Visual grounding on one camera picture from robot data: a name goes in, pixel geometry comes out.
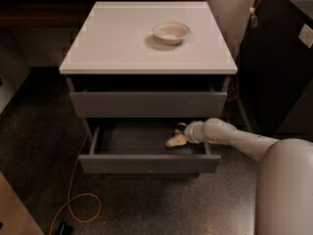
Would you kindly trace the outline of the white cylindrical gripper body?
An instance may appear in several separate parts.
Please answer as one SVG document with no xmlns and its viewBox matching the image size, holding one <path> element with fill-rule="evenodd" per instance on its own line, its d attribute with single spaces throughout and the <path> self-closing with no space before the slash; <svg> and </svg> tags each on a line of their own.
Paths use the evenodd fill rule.
<svg viewBox="0 0 313 235">
<path fill-rule="evenodd" d="M 190 143 L 200 144 L 205 140 L 202 127 L 202 121 L 193 121 L 187 125 L 185 128 L 185 136 Z"/>
</svg>

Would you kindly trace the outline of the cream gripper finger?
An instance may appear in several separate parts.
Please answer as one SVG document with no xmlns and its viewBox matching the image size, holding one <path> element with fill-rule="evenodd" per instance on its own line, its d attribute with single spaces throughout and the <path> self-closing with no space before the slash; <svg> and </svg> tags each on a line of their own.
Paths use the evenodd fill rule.
<svg viewBox="0 0 313 235">
<path fill-rule="evenodd" d="M 165 142 L 165 146 L 167 148 L 174 148 L 174 147 L 180 147 L 186 145 L 188 142 L 186 136 L 182 133 L 178 133 L 174 135 L 173 137 L 169 138 Z"/>
</svg>

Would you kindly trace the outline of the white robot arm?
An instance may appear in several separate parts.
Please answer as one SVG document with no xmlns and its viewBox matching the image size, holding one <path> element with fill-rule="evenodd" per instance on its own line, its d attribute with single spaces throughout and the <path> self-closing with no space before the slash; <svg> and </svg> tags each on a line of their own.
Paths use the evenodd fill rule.
<svg viewBox="0 0 313 235">
<path fill-rule="evenodd" d="M 259 163 L 257 235 L 313 235 L 313 143 L 240 131 L 219 118 L 193 121 L 174 132 L 168 148 L 188 143 L 229 145 Z"/>
</svg>

